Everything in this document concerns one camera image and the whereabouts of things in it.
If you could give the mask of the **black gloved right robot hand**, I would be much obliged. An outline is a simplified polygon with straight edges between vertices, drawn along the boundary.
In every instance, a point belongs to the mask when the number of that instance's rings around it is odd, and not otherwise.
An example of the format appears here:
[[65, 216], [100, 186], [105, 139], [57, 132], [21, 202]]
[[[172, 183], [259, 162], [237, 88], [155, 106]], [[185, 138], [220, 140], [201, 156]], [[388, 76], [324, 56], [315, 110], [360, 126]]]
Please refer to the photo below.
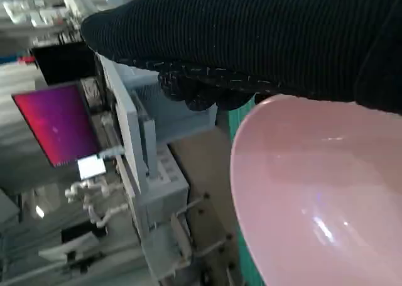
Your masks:
[[132, 0], [80, 30], [192, 111], [284, 94], [401, 113], [401, 0]]

